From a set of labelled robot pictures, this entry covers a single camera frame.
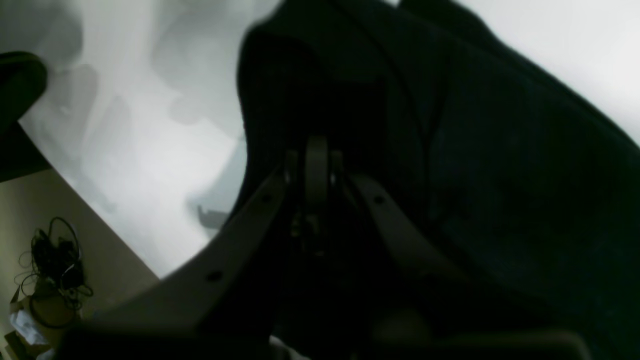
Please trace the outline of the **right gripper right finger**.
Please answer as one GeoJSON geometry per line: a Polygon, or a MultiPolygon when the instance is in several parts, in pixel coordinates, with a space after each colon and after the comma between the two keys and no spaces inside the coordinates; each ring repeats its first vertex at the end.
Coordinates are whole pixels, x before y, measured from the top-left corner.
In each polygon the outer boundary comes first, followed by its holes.
{"type": "Polygon", "coordinates": [[[470,285],[468,275],[420,231],[382,185],[364,173],[349,174],[345,195],[393,275],[416,291],[429,280],[470,285]]]}

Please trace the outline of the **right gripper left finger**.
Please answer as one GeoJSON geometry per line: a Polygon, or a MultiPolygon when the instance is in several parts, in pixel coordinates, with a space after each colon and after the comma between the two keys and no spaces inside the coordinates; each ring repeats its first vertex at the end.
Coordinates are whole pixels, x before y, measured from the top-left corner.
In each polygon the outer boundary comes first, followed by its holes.
{"type": "Polygon", "coordinates": [[[247,268],[285,199],[277,167],[201,253],[160,284],[94,319],[110,330],[182,331],[194,328],[247,268]]]}

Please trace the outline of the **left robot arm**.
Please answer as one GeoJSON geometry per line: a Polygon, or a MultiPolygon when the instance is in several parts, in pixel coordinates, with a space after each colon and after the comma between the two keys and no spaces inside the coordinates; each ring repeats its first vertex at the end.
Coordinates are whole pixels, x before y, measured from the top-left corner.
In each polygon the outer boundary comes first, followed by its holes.
{"type": "Polygon", "coordinates": [[[25,177],[51,168],[19,120],[48,85],[48,72],[41,59],[30,52],[0,55],[0,181],[25,177]]]}

